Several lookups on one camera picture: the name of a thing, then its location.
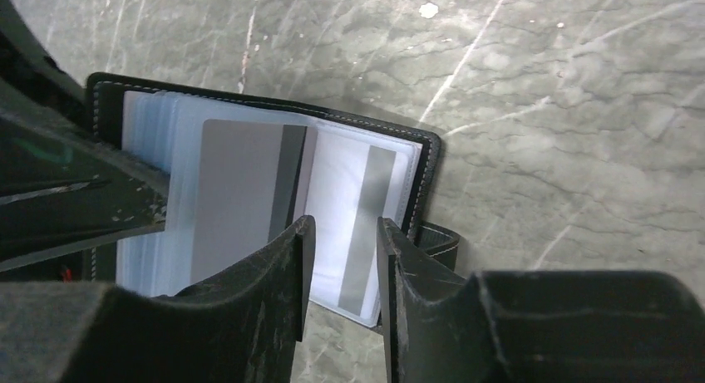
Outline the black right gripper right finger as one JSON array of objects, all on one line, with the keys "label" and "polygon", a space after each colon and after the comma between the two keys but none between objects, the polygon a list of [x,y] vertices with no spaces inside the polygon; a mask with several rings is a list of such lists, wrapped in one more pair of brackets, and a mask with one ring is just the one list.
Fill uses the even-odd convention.
[{"label": "black right gripper right finger", "polygon": [[432,227],[422,248],[377,221],[390,382],[701,382],[704,311],[657,271],[477,271],[435,259],[459,238]]}]

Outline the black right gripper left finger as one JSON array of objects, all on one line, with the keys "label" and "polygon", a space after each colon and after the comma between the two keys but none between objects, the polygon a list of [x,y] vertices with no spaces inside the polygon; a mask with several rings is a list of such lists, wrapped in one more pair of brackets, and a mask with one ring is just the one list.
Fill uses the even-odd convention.
[{"label": "black right gripper left finger", "polygon": [[104,282],[1,286],[4,382],[287,382],[315,255],[303,216],[177,295]]}]

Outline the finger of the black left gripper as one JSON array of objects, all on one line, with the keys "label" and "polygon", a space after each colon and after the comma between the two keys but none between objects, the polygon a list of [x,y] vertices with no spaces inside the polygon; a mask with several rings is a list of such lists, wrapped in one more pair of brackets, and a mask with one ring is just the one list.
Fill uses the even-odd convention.
[{"label": "finger of the black left gripper", "polygon": [[1,269],[165,228],[168,176],[1,84]]},{"label": "finger of the black left gripper", "polygon": [[84,88],[56,64],[11,0],[1,0],[1,80],[81,128],[88,126]]}]

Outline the grey magnetic stripe card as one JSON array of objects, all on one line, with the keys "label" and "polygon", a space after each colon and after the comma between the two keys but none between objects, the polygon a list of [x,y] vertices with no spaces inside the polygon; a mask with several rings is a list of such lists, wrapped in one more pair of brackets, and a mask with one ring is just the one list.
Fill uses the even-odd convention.
[{"label": "grey magnetic stripe card", "polygon": [[192,282],[247,258],[291,223],[306,131],[301,125],[205,122]]}]

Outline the black card holder wallet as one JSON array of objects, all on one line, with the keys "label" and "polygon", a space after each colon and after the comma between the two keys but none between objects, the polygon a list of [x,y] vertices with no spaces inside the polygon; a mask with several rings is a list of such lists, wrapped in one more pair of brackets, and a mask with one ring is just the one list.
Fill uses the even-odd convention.
[{"label": "black card holder wallet", "polygon": [[174,295],[316,223],[312,300],[379,323],[376,222],[389,218],[453,268],[458,236],[423,219],[441,153],[430,132],[300,102],[109,73],[86,82],[100,137],[168,178],[165,231],[120,240],[116,281]]}]

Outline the white magnetic stripe card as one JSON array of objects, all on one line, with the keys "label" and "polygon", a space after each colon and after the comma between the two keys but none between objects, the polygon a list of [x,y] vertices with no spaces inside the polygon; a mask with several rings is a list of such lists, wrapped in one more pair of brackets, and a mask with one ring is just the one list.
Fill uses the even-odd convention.
[{"label": "white magnetic stripe card", "polygon": [[318,135],[305,207],[317,230],[311,298],[366,327],[379,316],[377,221],[402,221],[414,154],[379,138]]}]

